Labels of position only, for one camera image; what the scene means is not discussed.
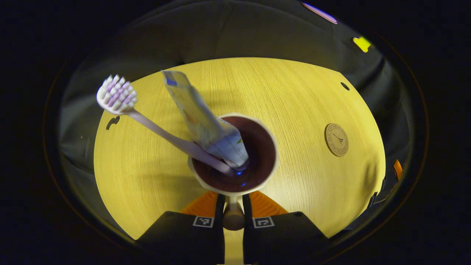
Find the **purple bristles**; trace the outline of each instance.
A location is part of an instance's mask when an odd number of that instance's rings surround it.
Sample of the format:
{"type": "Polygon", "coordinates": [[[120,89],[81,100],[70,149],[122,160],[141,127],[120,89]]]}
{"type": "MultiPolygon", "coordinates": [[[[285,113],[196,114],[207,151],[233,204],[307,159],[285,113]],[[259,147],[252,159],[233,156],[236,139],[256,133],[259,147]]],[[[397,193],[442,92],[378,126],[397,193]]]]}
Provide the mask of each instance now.
{"type": "Polygon", "coordinates": [[[129,86],[129,82],[124,83],[122,87],[111,97],[110,102],[108,103],[108,107],[112,107],[113,104],[118,100],[119,96],[127,89],[129,86]]]}
{"type": "Polygon", "coordinates": [[[132,99],[133,97],[134,97],[133,94],[129,94],[123,102],[126,103],[126,104],[129,104],[129,102],[131,102],[131,99],[132,99]]]}
{"type": "Polygon", "coordinates": [[[113,88],[112,82],[110,82],[110,83],[106,86],[106,91],[105,91],[105,93],[103,93],[103,96],[102,96],[101,99],[104,99],[104,98],[105,98],[106,93],[109,93],[109,92],[111,91],[111,88],[113,88]]]}
{"type": "Polygon", "coordinates": [[[111,91],[111,89],[119,82],[119,78],[113,78],[113,80],[108,84],[108,86],[106,87],[106,92],[109,93],[111,91]]]}

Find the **orange part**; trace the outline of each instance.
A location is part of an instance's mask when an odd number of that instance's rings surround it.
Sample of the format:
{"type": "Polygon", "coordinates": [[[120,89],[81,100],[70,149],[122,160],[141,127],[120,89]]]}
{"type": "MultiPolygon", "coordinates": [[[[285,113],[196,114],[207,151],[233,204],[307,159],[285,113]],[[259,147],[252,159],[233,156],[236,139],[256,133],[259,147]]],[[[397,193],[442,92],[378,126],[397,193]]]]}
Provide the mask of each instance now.
{"type": "Polygon", "coordinates": [[[402,178],[402,166],[401,166],[401,163],[399,163],[399,160],[396,159],[392,167],[394,168],[394,172],[396,173],[396,177],[398,178],[398,181],[400,181],[402,178]]]}
{"type": "Polygon", "coordinates": [[[187,215],[214,217],[216,213],[217,201],[218,194],[213,191],[208,191],[185,206],[183,210],[181,210],[181,213],[187,215]]]}
{"type": "Polygon", "coordinates": [[[252,205],[252,218],[283,215],[288,213],[288,211],[283,207],[260,191],[249,193],[249,197],[252,205]]]}

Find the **purple light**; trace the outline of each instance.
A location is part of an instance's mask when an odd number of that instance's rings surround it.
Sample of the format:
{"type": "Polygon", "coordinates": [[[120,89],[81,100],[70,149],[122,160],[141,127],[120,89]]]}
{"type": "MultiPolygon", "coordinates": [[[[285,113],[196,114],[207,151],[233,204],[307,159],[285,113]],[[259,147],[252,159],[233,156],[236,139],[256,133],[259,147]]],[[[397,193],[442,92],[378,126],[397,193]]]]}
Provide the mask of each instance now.
{"type": "Polygon", "coordinates": [[[323,12],[322,10],[319,10],[319,9],[317,9],[317,8],[315,8],[315,7],[313,7],[313,6],[309,5],[309,4],[307,4],[307,3],[302,3],[302,5],[305,6],[305,7],[307,7],[307,8],[308,8],[309,10],[311,10],[312,12],[318,14],[319,16],[321,16],[321,17],[327,19],[328,21],[330,21],[330,22],[332,22],[332,23],[334,23],[334,24],[337,24],[337,20],[336,20],[333,16],[331,16],[331,15],[329,15],[329,14],[323,12]]]}

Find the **toothpaste tube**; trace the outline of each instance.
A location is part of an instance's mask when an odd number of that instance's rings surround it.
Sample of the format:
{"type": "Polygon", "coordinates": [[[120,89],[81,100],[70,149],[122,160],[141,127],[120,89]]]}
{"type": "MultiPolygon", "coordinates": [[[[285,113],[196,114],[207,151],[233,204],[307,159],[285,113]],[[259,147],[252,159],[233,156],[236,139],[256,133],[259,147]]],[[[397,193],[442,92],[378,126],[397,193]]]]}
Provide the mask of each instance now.
{"type": "Polygon", "coordinates": [[[231,168],[242,171],[249,156],[239,130],[214,116],[187,76],[178,71],[162,71],[164,84],[177,104],[193,141],[206,152],[222,158],[231,168]]]}

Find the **toothbrush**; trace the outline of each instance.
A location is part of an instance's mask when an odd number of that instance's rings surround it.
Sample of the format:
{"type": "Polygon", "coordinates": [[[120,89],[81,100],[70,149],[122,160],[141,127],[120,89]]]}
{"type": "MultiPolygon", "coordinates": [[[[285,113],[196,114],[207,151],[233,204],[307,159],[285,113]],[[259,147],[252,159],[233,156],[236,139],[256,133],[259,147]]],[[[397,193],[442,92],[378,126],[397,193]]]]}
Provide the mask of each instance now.
{"type": "Polygon", "coordinates": [[[233,172],[231,167],[208,154],[199,145],[168,133],[146,118],[134,108],[137,101],[137,92],[133,89],[130,82],[126,81],[124,77],[120,78],[118,75],[114,77],[110,75],[105,79],[97,93],[97,102],[104,110],[114,115],[128,115],[154,133],[163,137],[176,148],[187,153],[194,159],[210,165],[221,173],[229,174],[233,172]]]}

